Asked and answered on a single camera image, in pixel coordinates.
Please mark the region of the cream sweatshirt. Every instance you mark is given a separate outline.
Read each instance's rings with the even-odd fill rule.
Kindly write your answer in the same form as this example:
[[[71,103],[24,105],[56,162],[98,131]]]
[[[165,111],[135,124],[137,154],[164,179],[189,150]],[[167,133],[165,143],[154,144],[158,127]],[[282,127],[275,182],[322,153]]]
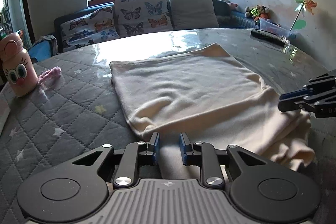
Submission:
[[[163,178],[198,178],[184,166],[179,134],[217,149],[235,144],[292,170],[308,166],[310,114],[281,112],[279,94],[220,45],[168,57],[113,61],[112,82],[126,122],[142,140],[161,138]]]

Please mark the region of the black remote control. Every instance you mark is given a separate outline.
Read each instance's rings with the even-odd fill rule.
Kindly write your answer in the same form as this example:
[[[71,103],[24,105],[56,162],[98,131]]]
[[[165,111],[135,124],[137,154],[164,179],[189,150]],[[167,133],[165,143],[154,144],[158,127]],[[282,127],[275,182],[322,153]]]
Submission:
[[[266,42],[270,42],[272,44],[276,44],[276,45],[281,46],[281,47],[283,47],[285,45],[285,43],[283,42],[283,40],[280,37],[278,37],[274,34],[271,34],[270,32],[267,32],[267,31],[253,29],[253,30],[251,30],[251,36],[256,38],[256,39],[263,40],[263,41],[266,41]]]

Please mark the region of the clear plastic box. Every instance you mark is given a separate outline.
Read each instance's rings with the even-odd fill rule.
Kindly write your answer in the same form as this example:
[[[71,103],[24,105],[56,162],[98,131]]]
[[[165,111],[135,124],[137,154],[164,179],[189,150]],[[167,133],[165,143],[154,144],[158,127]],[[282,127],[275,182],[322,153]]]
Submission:
[[[290,36],[290,31],[282,27],[279,27],[278,25],[275,25],[263,18],[260,19],[260,30],[270,32],[277,36],[285,36],[286,38]]]

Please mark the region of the colourful paper pinwheel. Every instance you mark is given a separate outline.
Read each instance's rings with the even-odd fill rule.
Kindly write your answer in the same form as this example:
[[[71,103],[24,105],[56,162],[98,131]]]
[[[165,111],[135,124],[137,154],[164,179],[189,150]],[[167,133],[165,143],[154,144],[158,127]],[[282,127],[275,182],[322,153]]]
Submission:
[[[318,3],[314,0],[294,0],[298,6],[295,8],[295,12],[297,13],[293,23],[291,24],[290,31],[294,29],[298,18],[302,16],[305,17],[305,13],[308,12],[310,15],[314,15],[314,9],[317,7]]]

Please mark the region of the plush toy pile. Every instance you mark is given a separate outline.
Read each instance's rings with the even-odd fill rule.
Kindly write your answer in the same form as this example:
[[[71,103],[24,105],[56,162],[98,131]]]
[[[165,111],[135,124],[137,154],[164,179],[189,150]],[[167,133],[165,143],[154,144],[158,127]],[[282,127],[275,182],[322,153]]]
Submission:
[[[263,5],[257,5],[255,7],[252,7],[251,9],[249,7],[246,7],[245,17],[252,18],[255,22],[257,22],[260,19],[266,19],[266,20],[270,19],[269,7]]]

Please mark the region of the blue sofa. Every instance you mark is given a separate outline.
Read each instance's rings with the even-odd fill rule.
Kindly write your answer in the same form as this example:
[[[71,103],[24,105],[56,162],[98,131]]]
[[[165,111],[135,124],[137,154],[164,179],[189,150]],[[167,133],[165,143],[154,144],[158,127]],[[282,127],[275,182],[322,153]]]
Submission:
[[[220,28],[259,28],[258,25],[255,25],[253,19],[248,19],[242,12],[233,9],[230,2],[226,0],[213,0],[213,5]],[[68,48],[65,42],[65,28],[61,27],[63,23],[72,22],[76,18],[83,18],[90,13],[96,12],[99,9],[105,9],[106,7],[108,11],[114,10],[113,2],[100,3],[99,5],[56,18],[54,20],[55,32],[53,35],[57,40],[58,52],[64,52],[64,49]]]

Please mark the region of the grey plain cushion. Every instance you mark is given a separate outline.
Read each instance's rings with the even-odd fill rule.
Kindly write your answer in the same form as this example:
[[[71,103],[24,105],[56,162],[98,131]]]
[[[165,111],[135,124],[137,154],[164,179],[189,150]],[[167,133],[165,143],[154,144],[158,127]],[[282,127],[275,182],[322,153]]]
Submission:
[[[175,30],[218,28],[213,0],[169,0]]]

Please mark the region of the pink cartoon water bottle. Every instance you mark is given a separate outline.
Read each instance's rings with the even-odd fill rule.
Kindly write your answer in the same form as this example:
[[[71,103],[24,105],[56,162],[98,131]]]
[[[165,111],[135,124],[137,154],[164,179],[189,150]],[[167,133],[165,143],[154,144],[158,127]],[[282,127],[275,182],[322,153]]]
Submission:
[[[17,97],[33,91],[38,83],[38,76],[23,47],[23,42],[16,32],[1,40],[1,60],[5,76]]]

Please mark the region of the flat butterfly pillow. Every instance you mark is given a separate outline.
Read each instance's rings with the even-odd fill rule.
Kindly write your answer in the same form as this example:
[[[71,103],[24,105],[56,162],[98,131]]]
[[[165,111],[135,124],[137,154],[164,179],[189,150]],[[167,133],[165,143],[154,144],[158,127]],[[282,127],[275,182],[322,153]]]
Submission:
[[[120,38],[115,28],[112,6],[60,24],[60,35],[64,52]]]

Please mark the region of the upright butterfly pillow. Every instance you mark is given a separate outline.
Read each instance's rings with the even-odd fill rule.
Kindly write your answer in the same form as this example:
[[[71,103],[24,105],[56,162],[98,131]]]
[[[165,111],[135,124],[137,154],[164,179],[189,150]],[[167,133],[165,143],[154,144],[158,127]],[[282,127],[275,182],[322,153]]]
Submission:
[[[113,0],[121,38],[172,31],[168,0]]]

